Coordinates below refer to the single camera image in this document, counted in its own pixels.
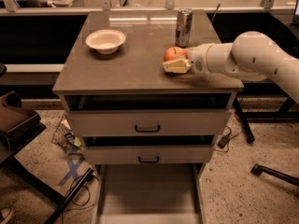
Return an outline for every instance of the white robotic arm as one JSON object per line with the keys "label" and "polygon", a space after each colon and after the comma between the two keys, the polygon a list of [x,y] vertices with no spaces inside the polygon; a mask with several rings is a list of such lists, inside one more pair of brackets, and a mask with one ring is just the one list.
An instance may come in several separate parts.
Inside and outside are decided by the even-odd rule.
{"label": "white robotic arm", "polygon": [[270,78],[299,104],[299,60],[262,33],[246,32],[234,43],[200,45],[188,52],[188,60],[204,74],[246,81]]}

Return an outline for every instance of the drawer handle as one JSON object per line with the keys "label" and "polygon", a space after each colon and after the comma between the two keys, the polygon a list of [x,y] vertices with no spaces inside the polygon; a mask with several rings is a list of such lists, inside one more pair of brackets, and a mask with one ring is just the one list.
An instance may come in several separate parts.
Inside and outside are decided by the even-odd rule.
{"label": "drawer handle", "polygon": [[138,161],[140,163],[157,163],[159,162],[159,156],[156,157],[156,160],[152,160],[152,161],[149,161],[149,160],[142,160],[142,158],[139,156],[138,157]]}
{"label": "drawer handle", "polygon": [[138,128],[137,125],[135,126],[135,131],[138,133],[157,133],[160,131],[160,129],[161,129],[160,124],[158,124],[157,128],[154,130],[144,129],[144,128],[142,129],[142,128]]}

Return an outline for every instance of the person's foot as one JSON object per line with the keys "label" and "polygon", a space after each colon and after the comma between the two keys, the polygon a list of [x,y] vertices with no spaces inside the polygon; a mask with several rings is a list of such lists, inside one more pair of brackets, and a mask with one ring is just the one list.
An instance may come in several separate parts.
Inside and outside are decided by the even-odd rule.
{"label": "person's foot", "polygon": [[0,224],[8,223],[15,211],[10,207],[0,209]]}

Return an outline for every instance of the silver can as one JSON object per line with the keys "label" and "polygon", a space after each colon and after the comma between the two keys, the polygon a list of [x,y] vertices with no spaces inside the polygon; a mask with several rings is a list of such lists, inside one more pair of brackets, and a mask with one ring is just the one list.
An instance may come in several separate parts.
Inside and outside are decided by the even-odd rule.
{"label": "silver can", "polygon": [[187,47],[192,26],[192,10],[190,8],[181,8],[178,10],[176,45],[178,47]]}

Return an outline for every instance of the speckled floor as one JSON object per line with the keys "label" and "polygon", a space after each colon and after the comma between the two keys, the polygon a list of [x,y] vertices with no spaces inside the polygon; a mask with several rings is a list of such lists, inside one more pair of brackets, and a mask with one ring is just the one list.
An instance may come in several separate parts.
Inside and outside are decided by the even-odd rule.
{"label": "speckled floor", "polygon": [[[262,108],[265,105],[275,108],[278,103],[263,101]],[[242,101],[244,107],[261,108],[256,104],[256,101]],[[47,129],[24,148],[17,159],[30,172],[65,194],[73,181],[72,177],[65,178],[70,159],[51,142],[63,110],[58,102],[27,101],[24,105],[40,114]],[[257,177],[250,169],[259,163],[299,177],[299,124],[251,123],[255,141],[250,145],[234,114],[228,126],[232,135],[239,135],[230,141],[229,149],[217,148],[200,179],[206,223],[298,223],[299,188],[269,175]],[[89,167],[83,161],[78,165],[78,175],[83,175]],[[75,198],[76,204],[69,204],[55,223],[91,223],[97,183],[95,178],[87,183]],[[0,200],[0,207],[11,206],[16,211],[9,222],[12,224],[44,223],[54,210],[49,200],[6,168],[0,169]]]}

